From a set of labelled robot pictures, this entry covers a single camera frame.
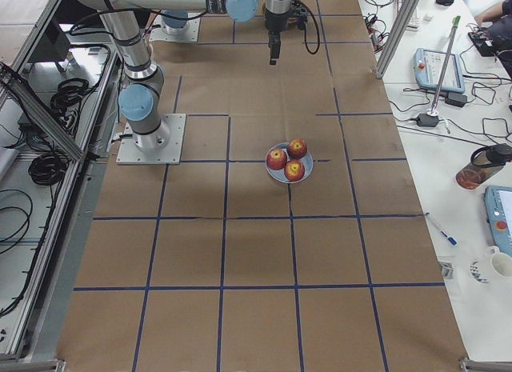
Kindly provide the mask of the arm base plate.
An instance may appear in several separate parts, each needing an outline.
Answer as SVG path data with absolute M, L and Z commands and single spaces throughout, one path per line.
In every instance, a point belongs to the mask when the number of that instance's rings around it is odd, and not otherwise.
M 189 20 L 183 27 L 169 25 L 170 20 L 157 16 L 149 36 L 150 42 L 196 43 L 200 20 Z
M 185 114 L 163 114 L 160 127 L 148 135 L 136 134 L 129 123 L 123 131 L 116 163 L 119 165 L 161 165 L 180 163 L 186 128 Z

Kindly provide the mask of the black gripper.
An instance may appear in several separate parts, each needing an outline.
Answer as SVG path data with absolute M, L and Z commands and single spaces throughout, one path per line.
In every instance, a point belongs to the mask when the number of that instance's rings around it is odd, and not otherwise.
M 289 12 L 275 14 L 269 10 L 264 11 L 265 27 L 268 33 L 268 47 L 270 50 L 269 64 L 275 66 L 278 62 L 281 52 L 281 32 L 287 27 Z

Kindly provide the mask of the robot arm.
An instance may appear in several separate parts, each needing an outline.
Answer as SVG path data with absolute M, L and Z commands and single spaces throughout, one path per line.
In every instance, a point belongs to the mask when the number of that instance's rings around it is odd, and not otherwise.
M 143 153 L 160 152 L 177 139 L 165 116 L 158 112 L 164 76 L 152 59 L 142 36 L 136 10 L 160 10 L 178 22 L 188 22 L 189 13 L 227 14 L 236 22 L 255 16 L 259 0 L 78 0 L 98 12 L 117 52 L 124 59 L 130 83 L 118 97 L 118 106 L 132 130 L 134 147 Z

